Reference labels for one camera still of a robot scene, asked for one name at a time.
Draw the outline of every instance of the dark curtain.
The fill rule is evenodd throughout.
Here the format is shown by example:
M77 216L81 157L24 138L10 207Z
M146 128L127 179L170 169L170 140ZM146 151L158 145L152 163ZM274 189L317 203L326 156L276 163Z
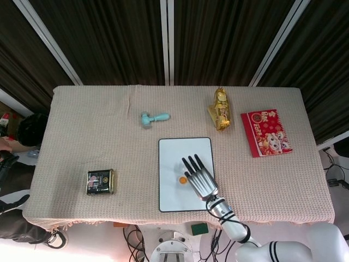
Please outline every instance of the dark curtain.
M299 87L317 143L349 130L349 1L311 1L259 85Z
M33 112L47 113L53 89L72 85L11 0L0 7L0 88Z
M294 0L175 0L174 84L247 86Z
M159 0L30 0L84 85L164 85Z

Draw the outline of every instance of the green block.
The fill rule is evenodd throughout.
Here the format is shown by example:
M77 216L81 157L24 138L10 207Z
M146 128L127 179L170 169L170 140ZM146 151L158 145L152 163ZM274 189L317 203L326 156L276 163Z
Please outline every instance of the green block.
M206 223L200 223L191 225L191 232L193 236L202 235L208 233L208 227Z

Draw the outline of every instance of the small orange object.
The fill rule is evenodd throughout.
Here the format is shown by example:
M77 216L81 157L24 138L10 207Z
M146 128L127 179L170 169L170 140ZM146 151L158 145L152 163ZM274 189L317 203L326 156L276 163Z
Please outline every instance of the small orange object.
M185 184L185 183L187 183L187 181L188 181L188 179L185 176L181 176L179 178L179 183L181 183L181 184Z

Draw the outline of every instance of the floor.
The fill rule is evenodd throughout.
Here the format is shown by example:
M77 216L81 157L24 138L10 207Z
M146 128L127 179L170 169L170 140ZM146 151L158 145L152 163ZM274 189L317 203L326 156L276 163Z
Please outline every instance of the floor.
M320 152L324 167L329 166L326 154ZM35 164L36 159L26 157L21 154L21 161L28 164ZM341 160L341 165L349 166L347 162ZM340 174L328 174L328 176L340 176ZM340 228L342 233L349 234L349 191L342 187L330 188L330 193L336 213L335 224ZM10 201L12 198L18 198L18 195L10 195L4 201ZM254 238L261 243L269 241L299 241L304 244L306 242L306 230L308 225L294 225L290 223L274 223L272 225L256 225L249 224ZM202 257L205 258L209 253L209 247L214 229L209 229L209 234L202 236L200 250ZM128 261L130 252L124 241L122 229L114 228L113 223L105 222L99 225L74 224L67 231L69 236L68 245L61 250L50 249L43 244L30 245L27 243L16 243L11 240L0 239L0 253L3 257L12 255L14 261L59 261L64 259L76 259L79 261ZM220 239L220 250L223 250L228 243L228 238L222 234ZM234 261L234 249L239 245L235 245L229 255L228 261ZM218 256L219 261L225 260L225 252Z

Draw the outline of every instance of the person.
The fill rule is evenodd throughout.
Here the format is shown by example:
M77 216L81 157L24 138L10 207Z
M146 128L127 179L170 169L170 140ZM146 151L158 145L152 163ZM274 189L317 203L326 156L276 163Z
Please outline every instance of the person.
M12 152L9 143L0 138L0 151ZM30 189L35 166L16 162L9 169L8 176L0 185L0 197L13 192ZM0 206L6 205L0 200ZM0 215L0 239L12 239L16 242L30 244L43 243L50 248L60 249L67 245L68 238L65 233L54 230L47 232L45 229L33 225L23 217L22 210L14 209Z

